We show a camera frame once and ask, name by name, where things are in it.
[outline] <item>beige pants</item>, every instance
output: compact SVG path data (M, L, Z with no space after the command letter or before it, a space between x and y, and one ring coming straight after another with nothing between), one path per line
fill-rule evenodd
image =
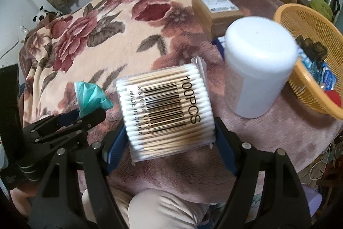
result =
M111 188L113 197L130 229L194 229L204 218L209 204L196 204L174 194L148 188L131 197ZM88 220L95 221L88 191L82 196Z

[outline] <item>kettle handle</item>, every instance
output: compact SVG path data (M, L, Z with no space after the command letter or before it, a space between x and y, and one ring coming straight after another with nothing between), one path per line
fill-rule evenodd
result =
M338 11L341 10L340 1L335 0L335 2L337 3L337 9L333 12L333 15L336 15L338 13Z

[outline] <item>bed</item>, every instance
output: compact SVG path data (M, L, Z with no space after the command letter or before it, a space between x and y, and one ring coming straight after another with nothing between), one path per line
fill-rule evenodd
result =
M232 1L246 16L267 18L282 5L278 0ZM75 109L74 82L91 82L114 103L106 120L88 136L89 143L101 140L121 119L116 78L189 63L196 55L207 63L214 115L258 149L285 149L297 171L340 131L341 121L308 109L288 85L264 116L248 120L234 115L223 102L224 63L198 24L191 0L92 0L72 15L47 20L20 52L26 77L23 125ZM208 146L135 166L127 148L108 177L110 185L129 194L151 187L196 203L226 201L234 179L217 149ZM80 181L84 189L82 174Z

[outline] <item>panda plush toy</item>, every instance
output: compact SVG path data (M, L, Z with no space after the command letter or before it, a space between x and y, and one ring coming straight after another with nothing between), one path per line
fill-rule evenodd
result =
M39 24L39 22L44 19L49 13L52 13L54 15L56 15L57 17L62 16L61 12L49 12L48 10L44 9L43 6L41 6L41 8L39 9L39 12L37 13L37 15L33 18L33 22Z

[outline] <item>basket rim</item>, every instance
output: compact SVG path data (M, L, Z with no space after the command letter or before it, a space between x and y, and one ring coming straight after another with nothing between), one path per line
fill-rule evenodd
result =
M301 4L284 4L284 5L280 6L276 10L274 17L273 17L273 20L278 22L279 24L281 24L282 13L285 10L288 10L290 8L300 8L300 10L306 11L306 12L318 17L325 24L329 25L330 27L334 27L337 35L339 35L340 39L343 41L343 35L326 17L324 17L319 12L313 10L312 8L301 5ZM343 120L343 108L336 105L335 102L333 102L331 100L331 98L329 98L325 94L325 92L320 88L320 86L317 84L317 82L314 80L314 78L308 72L308 70L303 65L303 63L301 62L300 59L297 60L295 66L294 66L294 72L300 78L300 80L303 82L303 84L306 86L306 88L311 93L311 95L328 112L328 114L330 114L331 116L333 116L336 119Z

